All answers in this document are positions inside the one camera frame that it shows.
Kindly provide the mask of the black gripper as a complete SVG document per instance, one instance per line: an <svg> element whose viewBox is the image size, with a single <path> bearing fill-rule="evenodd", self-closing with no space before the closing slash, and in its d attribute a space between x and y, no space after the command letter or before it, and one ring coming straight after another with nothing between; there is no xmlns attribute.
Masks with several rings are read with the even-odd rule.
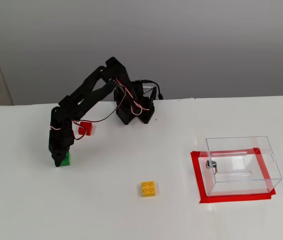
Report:
<svg viewBox="0 0 283 240"><path fill-rule="evenodd" d="M60 125L50 126L48 149L56 167L69 165L69 150L74 141L74 132L70 120L64 120Z"/></svg>

